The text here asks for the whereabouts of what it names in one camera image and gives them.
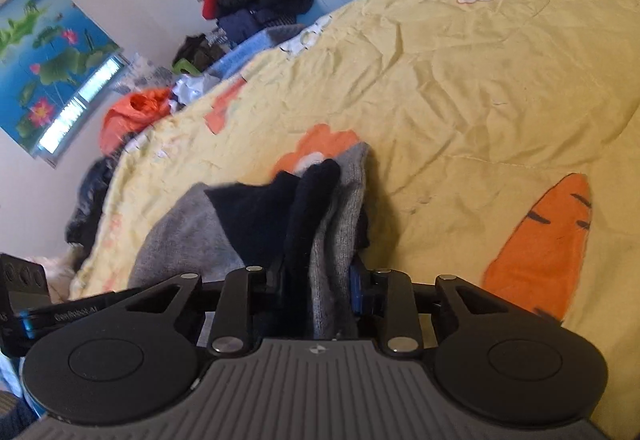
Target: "poster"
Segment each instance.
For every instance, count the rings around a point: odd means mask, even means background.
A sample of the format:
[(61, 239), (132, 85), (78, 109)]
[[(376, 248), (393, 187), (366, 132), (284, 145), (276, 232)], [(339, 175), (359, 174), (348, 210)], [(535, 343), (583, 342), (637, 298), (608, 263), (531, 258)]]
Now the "poster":
[(0, 5), (0, 127), (26, 151), (118, 49), (71, 0)]

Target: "metal screw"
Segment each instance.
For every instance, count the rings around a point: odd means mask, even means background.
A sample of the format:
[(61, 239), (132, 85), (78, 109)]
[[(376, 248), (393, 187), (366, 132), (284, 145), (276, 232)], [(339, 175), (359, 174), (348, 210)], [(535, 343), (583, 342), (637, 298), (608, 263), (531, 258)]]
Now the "metal screw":
[(418, 349), (418, 341), (412, 339), (411, 337), (394, 337), (389, 339), (387, 344), (389, 350), (392, 352), (396, 352), (398, 354), (407, 354), (409, 352), (414, 352)]
[(219, 354), (235, 354), (244, 348), (244, 343), (237, 337), (219, 337), (211, 343), (211, 348)]

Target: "bed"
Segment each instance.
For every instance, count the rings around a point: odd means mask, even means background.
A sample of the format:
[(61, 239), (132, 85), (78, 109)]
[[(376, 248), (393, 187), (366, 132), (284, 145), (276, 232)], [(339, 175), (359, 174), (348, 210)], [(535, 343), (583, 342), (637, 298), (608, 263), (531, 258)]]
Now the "bed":
[(593, 419), (640, 432), (640, 0), (359, 0), (257, 56), (127, 147), (73, 296), (121, 290), (194, 183), (270, 180), (319, 123), (369, 143), (370, 269), (480, 284), (541, 196), (588, 179), (591, 222), (564, 326), (609, 365)]

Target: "orange plastic bag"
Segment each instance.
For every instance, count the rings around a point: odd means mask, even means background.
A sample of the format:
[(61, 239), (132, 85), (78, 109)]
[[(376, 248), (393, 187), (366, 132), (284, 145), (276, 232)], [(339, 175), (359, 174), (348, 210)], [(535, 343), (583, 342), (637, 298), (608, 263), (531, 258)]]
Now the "orange plastic bag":
[(104, 117), (100, 132), (100, 149), (111, 155), (127, 133), (140, 133), (149, 125), (171, 113), (171, 88), (135, 92), (116, 102)]

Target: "pink lotus flower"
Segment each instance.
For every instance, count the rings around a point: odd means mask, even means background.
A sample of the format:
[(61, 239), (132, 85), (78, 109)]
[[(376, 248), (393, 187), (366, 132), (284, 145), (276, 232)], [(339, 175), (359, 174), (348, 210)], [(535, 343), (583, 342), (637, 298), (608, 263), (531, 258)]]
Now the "pink lotus flower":
[(68, 41), (69, 45), (75, 45), (76, 43), (78, 43), (78, 35), (74, 30), (65, 29), (62, 31), (62, 33), (60, 33), (60, 36), (65, 38), (65, 40)]
[(41, 97), (36, 104), (31, 107), (31, 113), (29, 114), (29, 120), (36, 128), (40, 128), (51, 122), (51, 116), (55, 108), (47, 101), (46, 98)]

